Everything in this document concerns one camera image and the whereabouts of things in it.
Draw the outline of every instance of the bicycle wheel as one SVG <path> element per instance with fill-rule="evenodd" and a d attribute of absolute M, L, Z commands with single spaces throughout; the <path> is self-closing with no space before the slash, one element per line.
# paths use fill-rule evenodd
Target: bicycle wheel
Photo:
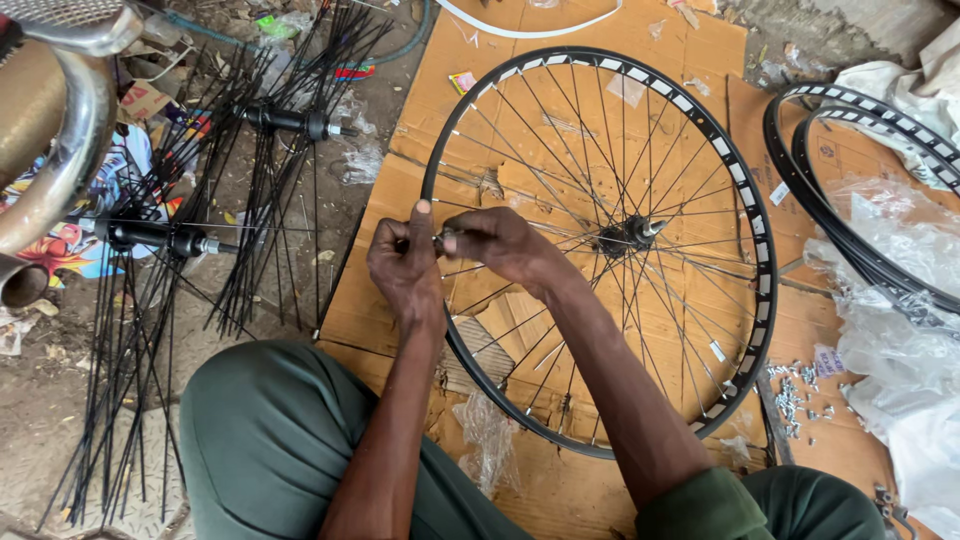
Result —
<path fill-rule="evenodd" d="M 782 118 L 783 106 L 798 101 L 816 109 L 798 124 L 790 136 L 785 129 L 787 123 Z M 958 291 L 942 290 L 940 284 L 934 281 L 934 273 L 929 271 L 926 265 L 917 264 L 917 261 L 923 258 L 918 258 L 912 251 L 904 253 L 889 245 L 884 245 L 881 249 L 874 242 L 866 240 L 864 236 L 870 236 L 871 231 L 858 232 L 847 223 L 847 218 L 850 217 L 849 208 L 846 218 L 841 217 L 818 178 L 818 165 L 829 162 L 830 158 L 823 161 L 813 160 L 811 157 L 818 156 L 819 153 L 811 152 L 808 148 L 812 141 L 820 139 L 813 130 L 839 134 L 853 132 L 861 134 L 860 136 L 893 141 L 903 150 L 919 156 L 929 171 L 927 180 L 931 184 L 941 184 L 949 188 L 950 192 L 933 191 L 920 183 L 905 180 L 913 188 L 924 191 L 927 197 L 942 201 L 944 198 L 953 199 L 960 195 L 960 151 L 949 140 L 940 137 L 916 119 L 876 99 L 827 83 L 802 83 L 785 88 L 767 107 L 763 128 L 767 149 L 780 175 L 857 274 L 867 283 L 874 285 L 877 291 L 915 324 L 943 326 L 943 322 L 929 314 L 925 308 L 917 310 L 909 306 L 914 302 L 912 299 L 917 293 L 928 294 L 933 307 L 948 313 L 960 313 Z M 792 139 L 789 147 L 784 142 L 788 137 Z M 920 174 L 918 170 L 920 167 L 913 173 Z M 875 176 L 880 173 L 881 171 L 875 169 Z M 891 179 L 893 175 L 883 173 L 883 176 Z M 834 183 L 841 181 L 839 178 L 822 180 Z M 914 216 L 912 219 L 917 224 L 924 222 L 922 216 Z M 876 225 L 872 224 L 868 229 L 876 231 Z M 952 331 L 951 335 L 960 336 L 956 331 Z"/>
<path fill-rule="evenodd" d="M 748 171 L 707 110 L 656 69 L 553 47 L 504 62 L 464 96 L 421 196 L 438 219 L 510 206 L 551 238 L 704 437 L 753 384 L 776 312 L 770 223 Z M 612 458 L 545 307 L 482 265 L 442 259 L 442 271 L 447 341 L 473 380 L 525 428 Z"/>

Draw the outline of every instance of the concrete floor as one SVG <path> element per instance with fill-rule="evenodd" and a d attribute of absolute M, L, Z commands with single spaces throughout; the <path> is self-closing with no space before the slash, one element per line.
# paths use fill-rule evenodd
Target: concrete floor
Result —
<path fill-rule="evenodd" d="M 395 50 L 416 31 L 417 23 L 411 15 L 412 1 L 402 0 L 400 6 L 393 8 L 396 26 L 377 46 L 375 54 Z M 235 10 L 249 6 L 244 0 L 184 0 L 175 3 L 175 7 L 215 30 L 224 31 L 233 24 Z M 917 51 L 946 28 L 957 13 L 955 7 L 937 0 L 875 0 L 856 3 L 856 6 L 836 0 L 731 0 L 720 3 L 717 16 L 723 16 L 727 8 L 732 9 L 732 12 L 726 11 L 729 17 L 752 30 L 744 59 L 745 78 L 768 88 L 782 86 L 787 79 L 828 79 L 838 69 L 864 61 L 902 61 L 914 66 Z M 909 21 L 909 25 L 903 27 L 899 22 L 903 20 Z M 355 85 L 355 96 L 368 105 L 366 117 L 376 125 L 383 152 L 387 151 L 390 134 L 417 72 L 425 42 L 426 37 L 409 55 L 378 65 L 373 77 Z M 792 62 L 784 54 L 788 43 L 800 51 Z M 769 62 L 767 69 L 758 61 L 764 47 L 764 59 Z M 228 169 L 234 178 L 242 178 L 249 169 L 252 137 L 242 135 L 239 144 Z M 353 225 L 372 187 L 371 184 L 346 185 L 341 182 L 344 174 L 342 152 L 343 148 L 335 142 L 321 147 L 319 153 L 324 157 L 320 160 L 318 189 L 320 201 L 326 207 L 321 206 L 317 215 L 312 208 L 307 208 L 307 220 L 311 223 L 318 220 L 323 228 L 321 250 L 333 250 L 336 254 L 331 261 L 334 268 L 345 254 Z M 243 207 L 236 197 L 223 199 L 221 210 L 236 212 Z M 229 235 L 226 233 L 223 238 L 227 239 Z M 319 297 L 322 302 L 329 288 L 331 266 L 311 264 L 316 255 L 311 250 L 312 243 L 304 243 L 295 257 L 295 287 L 300 293 L 303 329 L 298 330 L 291 324 L 281 326 L 276 298 L 264 295 L 265 300 L 250 326 L 258 338 L 310 340 L 315 326 L 314 305 L 318 302 L 314 272 L 321 273 Z M 207 257 L 190 279 L 213 292 L 228 267 L 226 258 Z M 31 532 L 36 520 L 53 492 L 82 428 L 80 417 L 84 410 L 86 382 L 84 368 L 77 364 L 83 366 L 84 360 L 89 358 L 86 350 L 92 335 L 96 282 L 69 272 L 62 277 L 66 288 L 51 290 L 47 295 L 60 307 L 60 314 L 44 316 L 39 321 L 27 335 L 22 355 L 0 356 L 2 540 L 8 540 L 5 529 L 11 538 L 34 538 Z M 284 305 L 289 321 L 293 315 L 291 303 Z M 207 358 L 235 343 L 230 339 L 218 340 L 212 332 L 201 329 L 207 306 L 196 295 L 181 292 L 178 312 L 175 394 L 181 392 L 190 375 Z M 167 530 L 117 527 L 109 528 L 104 537 L 190 538 L 189 523 L 181 525 L 187 517 L 188 508 L 183 506 L 172 522 L 168 514 L 172 527 Z M 51 533 L 39 537 L 65 538 L 80 531 L 53 527 Z"/>

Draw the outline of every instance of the black hub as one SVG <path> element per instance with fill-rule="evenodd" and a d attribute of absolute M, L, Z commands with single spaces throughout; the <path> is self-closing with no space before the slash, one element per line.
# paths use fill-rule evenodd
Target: black hub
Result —
<path fill-rule="evenodd" d="M 621 258 L 631 248 L 646 251 L 653 245 L 657 233 L 666 225 L 665 221 L 650 221 L 638 215 L 627 218 L 623 223 L 610 225 L 600 232 L 597 244 L 600 251 L 609 258 Z"/>

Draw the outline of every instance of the dirt floor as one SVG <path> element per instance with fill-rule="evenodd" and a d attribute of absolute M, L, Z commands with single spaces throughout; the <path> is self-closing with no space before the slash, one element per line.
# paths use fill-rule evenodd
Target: dirt floor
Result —
<path fill-rule="evenodd" d="M 309 5 L 309 0 L 268 1 L 286 9 Z M 419 1 L 401 0 L 399 6 L 390 7 L 389 13 L 376 12 L 378 17 L 393 18 L 395 27 L 373 50 L 374 56 L 396 50 L 414 35 L 418 22 L 413 18 L 412 5 Z M 251 28 L 249 21 L 253 3 L 259 2 L 177 0 L 171 7 L 195 17 L 197 22 L 215 31 L 255 36 L 255 28 Z M 381 5 L 382 2 L 374 0 L 374 4 Z M 956 9 L 946 4 L 937 5 L 948 15 L 938 24 L 946 26 L 955 18 Z M 434 4 L 432 17 L 436 17 L 439 10 Z M 839 69 L 864 61 L 903 59 L 900 51 L 878 48 L 870 35 L 850 24 L 842 14 L 812 9 L 806 3 L 802 5 L 801 0 L 738 0 L 721 4 L 715 16 L 728 18 L 751 30 L 744 59 L 745 79 L 769 89 L 798 79 L 829 79 Z M 390 135 L 417 72 L 424 43 L 429 38 L 429 28 L 432 23 L 427 35 L 408 55 L 397 61 L 378 64 L 372 77 L 354 85 L 355 98 L 366 103 L 365 117 L 376 127 L 375 137 L 381 153 L 387 152 Z M 788 45 L 791 44 L 798 51 L 796 56 L 790 54 L 793 48 Z M 241 185 L 250 170 L 252 132 L 241 134 L 238 145 L 227 169 L 228 178 L 239 179 L 238 187 L 229 196 L 221 197 L 220 212 L 235 214 L 244 207 Z M 335 140 L 319 147 L 318 211 L 314 212 L 309 204 L 304 206 L 307 224 L 321 224 L 320 250 L 332 250 L 335 255 L 329 261 L 314 264 L 317 254 L 313 252 L 312 240 L 294 238 L 298 245 L 290 248 L 295 270 L 292 288 L 297 292 L 284 299 L 283 325 L 279 323 L 281 309 L 276 294 L 261 295 L 254 321 L 248 326 L 257 338 L 312 341 L 311 335 L 317 326 L 316 308 L 325 300 L 331 270 L 336 271 L 346 254 L 354 224 L 372 187 L 371 184 L 345 184 L 344 178 L 349 172 L 345 168 L 344 148 Z M 312 187 L 307 190 L 307 185 L 304 182 L 302 187 L 298 186 L 295 197 L 302 194 L 306 200 L 312 201 Z M 220 214 L 213 217 L 213 220 L 217 219 L 224 218 Z M 229 241 L 233 233 L 224 229 L 219 235 L 222 240 Z M 217 283 L 229 266 L 227 257 L 207 256 L 187 278 L 203 293 L 215 296 L 219 288 Z M 315 285 L 317 273 L 319 291 Z M 75 445 L 82 426 L 80 415 L 84 410 L 86 373 L 90 365 L 88 351 L 93 334 L 97 282 L 69 271 L 61 270 L 59 275 L 65 288 L 50 289 L 46 298 L 59 307 L 60 312 L 53 316 L 35 313 L 39 320 L 24 338 L 21 355 L 0 356 L 0 479 L 13 478 L 13 464 L 25 454 L 38 452 L 38 449 L 49 451 L 51 455 L 63 454 L 63 449 Z M 300 311 L 300 328 L 296 324 L 294 296 L 297 296 Z M 236 342 L 230 338 L 218 339 L 215 332 L 204 331 L 208 314 L 209 304 L 201 299 L 200 293 L 185 287 L 178 297 L 173 354 L 175 395 L 179 395 L 190 375 L 207 358 Z M 61 461 L 52 458 L 50 462 L 58 463 L 56 467 L 35 471 L 27 491 L 19 486 L 0 485 L 0 501 L 16 497 L 17 493 L 29 494 L 22 496 L 28 500 L 17 506 L 19 511 L 15 514 L 0 511 L 0 535 L 4 527 L 10 527 L 29 537 L 39 508 L 45 503 L 42 494 L 52 493 L 59 478 Z"/>

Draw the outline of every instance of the finger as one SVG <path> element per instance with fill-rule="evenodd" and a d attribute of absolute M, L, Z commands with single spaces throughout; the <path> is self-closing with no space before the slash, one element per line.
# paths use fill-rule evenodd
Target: finger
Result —
<path fill-rule="evenodd" d="M 505 208 L 466 211 L 444 221 L 444 228 L 454 231 L 478 231 L 496 236 L 497 225 L 504 217 L 504 210 L 512 212 Z"/>
<path fill-rule="evenodd" d="M 491 242 L 493 237 L 486 233 L 469 231 L 450 234 L 444 237 L 444 251 L 449 257 L 483 261 Z"/>
<path fill-rule="evenodd" d="M 426 199 L 420 199 L 410 211 L 410 222 L 408 225 L 410 234 L 410 251 L 417 254 L 418 257 L 425 257 L 421 254 L 427 254 L 431 260 L 436 259 L 433 249 L 433 209 L 430 202 Z"/>
<path fill-rule="evenodd" d="M 373 239 L 370 243 L 370 251 L 396 253 L 397 243 L 409 238 L 410 230 L 407 224 L 385 217 L 376 225 L 376 231 L 373 232 Z"/>

